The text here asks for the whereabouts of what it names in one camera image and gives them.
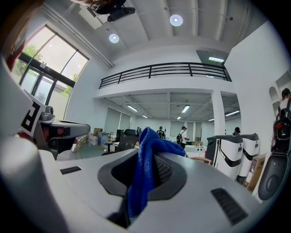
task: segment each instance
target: man with backpack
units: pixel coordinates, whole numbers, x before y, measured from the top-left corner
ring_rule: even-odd
[[[177,143],[180,142],[180,146],[185,149],[186,143],[189,140],[186,133],[187,128],[182,126],[182,130],[180,131],[179,135],[177,136]]]
[[[160,126],[159,130],[156,133],[159,135],[160,139],[166,139],[166,135],[165,135],[165,132],[163,131],[162,126]]]
[[[291,93],[288,88],[282,91],[282,100],[273,127],[272,152],[285,154],[289,150],[291,136]]]

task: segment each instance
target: white ceiling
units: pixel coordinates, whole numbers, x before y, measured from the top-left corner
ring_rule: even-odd
[[[267,20],[246,0],[127,0],[125,6],[135,7],[136,13],[104,24],[70,0],[45,2],[110,61],[135,46],[169,37],[205,38],[232,48]],[[170,24],[172,14],[182,16],[181,26]],[[116,44],[108,40],[112,33],[120,38]]]
[[[156,93],[150,95],[126,95],[106,98],[107,101],[125,108],[137,116],[146,115],[149,118],[188,121],[208,121],[213,119],[213,106],[210,93]],[[236,95],[222,95],[225,115],[240,109]],[[133,106],[138,112],[127,107]],[[182,113],[185,105],[190,108]]]

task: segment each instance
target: white shirt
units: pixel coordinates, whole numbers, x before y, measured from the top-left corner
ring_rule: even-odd
[[[284,99],[281,103],[280,103],[280,109],[282,110],[283,108],[287,108],[287,104],[288,104],[288,100],[289,98]]]
[[[185,137],[187,137],[187,133],[186,133],[186,131],[181,130],[181,131],[180,131],[180,134],[182,135],[182,138],[183,138],[182,143],[183,143],[183,144],[187,144],[187,140],[185,140]]]

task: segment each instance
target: round ceiling light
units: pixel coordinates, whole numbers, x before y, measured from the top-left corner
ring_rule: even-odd
[[[180,25],[182,25],[182,23],[183,23],[183,19],[182,19],[182,17],[181,16],[179,16],[179,15],[172,15],[171,17],[170,17],[170,23],[173,25],[173,26],[180,26]]]
[[[109,40],[111,43],[117,43],[119,41],[119,36],[117,34],[111,34]]]

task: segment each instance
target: air vent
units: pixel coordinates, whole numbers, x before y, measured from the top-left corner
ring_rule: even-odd
[[[65,168],[65,169],[61,169],[60,172],[65,175],[65,174],[69,174],[72,172],[77,172],[80,171],[81,168],[80,167],[69,167],[69,168]]]
[[[220,207],[232,225],[239,223],[241,220],[248,216],[247,213],[239,206],[239,204],[229,195],[226,190],[217,188],[212,190],[211,193],[219,203]]]

